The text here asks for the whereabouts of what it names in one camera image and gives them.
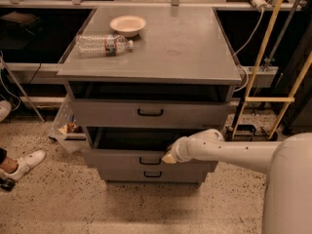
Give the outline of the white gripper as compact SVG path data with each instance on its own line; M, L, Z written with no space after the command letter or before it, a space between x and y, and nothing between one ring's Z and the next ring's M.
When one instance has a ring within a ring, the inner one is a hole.
M162 157L164 163L175 164L176 162L185 163L190 161L191 156L188 153L188 138L184 136L176 140L172 145L171 153L167 153Z

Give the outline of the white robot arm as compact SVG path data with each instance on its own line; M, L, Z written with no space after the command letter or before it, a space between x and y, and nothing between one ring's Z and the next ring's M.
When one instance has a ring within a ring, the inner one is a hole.
M227 141L209 129L169 146L167 164L218 161L266 175L261 234L312 234L312 134L282 141Z

